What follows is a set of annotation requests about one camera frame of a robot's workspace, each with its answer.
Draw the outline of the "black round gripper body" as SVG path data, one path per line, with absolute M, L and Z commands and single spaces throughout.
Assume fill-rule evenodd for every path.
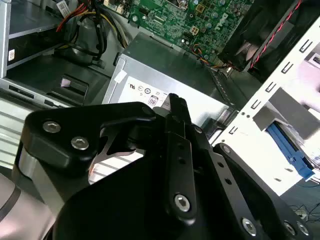
M 177 207 L 161 160 L 138 159 L 75 194 L 53 228 L 55 240 L 239 240 L 236 205 L 229 202 L 218 173 L 224 158 L 195 150 L 196 214 L 187 220 Z

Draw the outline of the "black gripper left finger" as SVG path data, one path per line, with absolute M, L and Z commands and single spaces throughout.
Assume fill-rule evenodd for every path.
M 141 102 L 35 111 L 22 130 L 16 166 L 58 211 L 78 192 L 139 159 L 160 160 L 177 207 L 188 212 L 183 155 L 184 125 L 176 94 L 163 104 L 166 116 Z

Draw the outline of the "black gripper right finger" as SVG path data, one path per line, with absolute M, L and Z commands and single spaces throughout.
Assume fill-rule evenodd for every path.
M 190 225 L 183 240 L 310 240 L 298 215 L 226 144 L 214 147 L 180 104 Z

